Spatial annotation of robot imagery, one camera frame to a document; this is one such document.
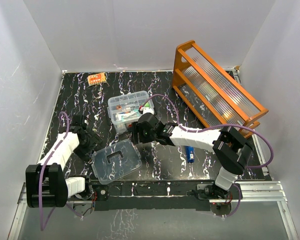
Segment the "clear first aid box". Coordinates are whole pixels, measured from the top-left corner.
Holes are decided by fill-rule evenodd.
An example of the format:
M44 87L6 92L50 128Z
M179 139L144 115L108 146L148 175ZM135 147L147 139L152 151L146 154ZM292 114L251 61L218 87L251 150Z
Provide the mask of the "clear first aid box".
M146 99L125 99L120 100L119 98L112 98L108 100L108 117L110 122L113 124L114 129L117 134L123 134L129 132L132 127L133 122L137 122L140 116L134 116L120 121L116 119L116 114L118 113L127 113L131 111L139 111L139 108L144 104ZM117 110L117 106L121 106L122 110Z

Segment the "clear tray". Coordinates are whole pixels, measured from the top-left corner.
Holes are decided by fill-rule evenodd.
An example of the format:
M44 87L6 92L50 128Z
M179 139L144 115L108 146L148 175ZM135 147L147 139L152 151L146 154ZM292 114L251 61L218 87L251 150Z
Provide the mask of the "clear tray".
M121 124L137 121L142 115L139 108L149 97L149 94L144 90L111 97L107 101L107 110L112 123Z

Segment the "clear box lid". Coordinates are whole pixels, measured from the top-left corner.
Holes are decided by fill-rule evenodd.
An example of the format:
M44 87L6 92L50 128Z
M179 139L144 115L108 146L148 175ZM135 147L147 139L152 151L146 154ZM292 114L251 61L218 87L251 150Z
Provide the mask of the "clear box lid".
M94 152L91 160L93 173L102 185L121 179L142 166L141 154L129 139Z

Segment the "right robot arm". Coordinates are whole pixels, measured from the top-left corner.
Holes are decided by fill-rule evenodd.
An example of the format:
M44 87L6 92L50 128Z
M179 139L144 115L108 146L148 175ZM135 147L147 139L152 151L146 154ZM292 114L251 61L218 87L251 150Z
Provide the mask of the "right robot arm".
M242 175L254 147L232 126L218 129L189 128L174 122L162 123L151 113L143 114L131 125L133 144L157 142L163 146L194 147L215 153L221 164L214 183L204 187L205 198L225 199Z

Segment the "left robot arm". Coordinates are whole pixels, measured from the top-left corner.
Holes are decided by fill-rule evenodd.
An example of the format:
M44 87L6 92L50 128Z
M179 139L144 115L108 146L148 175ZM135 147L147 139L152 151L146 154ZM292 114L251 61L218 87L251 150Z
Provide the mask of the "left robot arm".
M65 178L64 168L72 154L88 162L101 143L102 138L89 126L87 116L74 115L67 119L49 152L25 170L27 205L30 208L61 208L75 195L89 199L94 189L89 184L89 176L79 174Z

